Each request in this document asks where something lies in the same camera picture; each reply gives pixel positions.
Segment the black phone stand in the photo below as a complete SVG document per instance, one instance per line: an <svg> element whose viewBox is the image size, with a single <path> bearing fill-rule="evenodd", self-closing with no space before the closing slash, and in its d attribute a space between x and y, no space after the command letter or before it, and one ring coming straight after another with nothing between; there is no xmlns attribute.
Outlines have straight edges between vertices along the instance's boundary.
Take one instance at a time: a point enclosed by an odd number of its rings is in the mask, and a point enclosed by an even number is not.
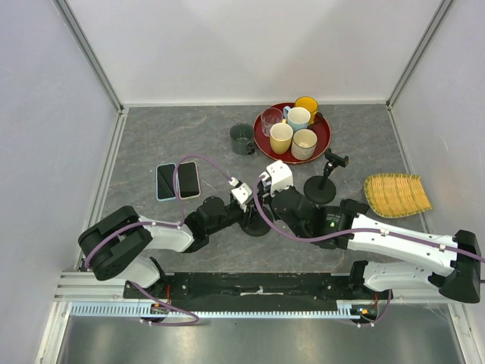
<svg viewBox="0 0 485 364"><path fill-rule="evenodd" d="M263 209L263 215L261 215L261 220L256 225L256 227L241 227L242 231L245 234L249 235L250 237L262 237L262 236L264 236L265 234L267 234L271 230L271 227L264 220L264 217L268 218L270 221L273 221L271 213L267 209Z"/></svg>
<svg viewBox="0 0 485 364"><path fill-rule="evenodd" d="M315 205L326 205L332 202L336 196L335 183L330 179L330 174L337 168L345 168L349 163L349 157L338 156L331 151L331 148L324 152L327 160L323 174L307 179L304 185L305 197Z"/></svg>

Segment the cream case phone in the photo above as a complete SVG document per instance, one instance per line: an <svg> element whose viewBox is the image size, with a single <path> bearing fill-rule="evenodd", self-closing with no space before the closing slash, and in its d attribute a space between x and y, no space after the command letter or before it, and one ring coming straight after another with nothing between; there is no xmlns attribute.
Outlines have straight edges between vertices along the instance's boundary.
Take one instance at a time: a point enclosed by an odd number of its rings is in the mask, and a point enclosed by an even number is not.
<svg viewBox="0 0 485 364"><path fill-rule="evenodd" d="M178 168L178 189L181 199L192 199L201 194L199 171L195 161L181 163Z"/></svg>

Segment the blue case phone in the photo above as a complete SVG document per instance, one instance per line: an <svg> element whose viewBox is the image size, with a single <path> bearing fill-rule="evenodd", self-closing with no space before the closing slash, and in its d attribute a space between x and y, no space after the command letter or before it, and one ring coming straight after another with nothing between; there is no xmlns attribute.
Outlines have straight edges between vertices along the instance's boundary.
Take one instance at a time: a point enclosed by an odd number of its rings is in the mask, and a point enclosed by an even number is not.
<svg viewBox="0 0 485 364"><path fill-rule="evenodd" d="M175 199L173 175L175 163L158 165L156 168L156 197L159 202Z"/></svg>

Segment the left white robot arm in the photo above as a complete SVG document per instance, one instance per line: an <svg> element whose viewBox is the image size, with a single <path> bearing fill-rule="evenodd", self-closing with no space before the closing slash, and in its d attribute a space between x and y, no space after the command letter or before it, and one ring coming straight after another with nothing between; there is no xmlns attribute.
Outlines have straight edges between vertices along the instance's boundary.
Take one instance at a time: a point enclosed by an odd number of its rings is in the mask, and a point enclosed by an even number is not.
<svg viewBox="0 0 485 364"><path fill-rule="evenodd" d="M212 234L234 224L251 237L268 232L256 207L241 209L235 199L226 205L211 196L185 218L182 227L148 219L133 207L124 206L84 231L78 244L86 256L85 266L97 280L123 278L137 283L148 297L158 298L166 290L166 280L155 261L142 256L143 251L194 253L208 245Z"/></svg>

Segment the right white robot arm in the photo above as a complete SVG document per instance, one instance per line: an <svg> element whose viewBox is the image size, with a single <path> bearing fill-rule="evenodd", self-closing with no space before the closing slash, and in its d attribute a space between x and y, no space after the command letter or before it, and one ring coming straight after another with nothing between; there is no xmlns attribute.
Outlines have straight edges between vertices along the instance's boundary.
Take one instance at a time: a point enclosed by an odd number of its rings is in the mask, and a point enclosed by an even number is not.
<svg viewBox="0 0 485 364"><path fill-rule="evenodd" d="M323 248L334 246L376 253L396 259L390 266L356 262L347 279L348 292L365 298L372 291L435 287L440 295L461 303L480 302L480 254L475 234L433 235L401 229L357 212L357 202L346 199L336 212L318 208L294 187L271 193L271 186L256 181L254 203L261 210L260 195L269 195L271 208L286 223L304 206L304 217L292 226L288 238Z"/></svg>

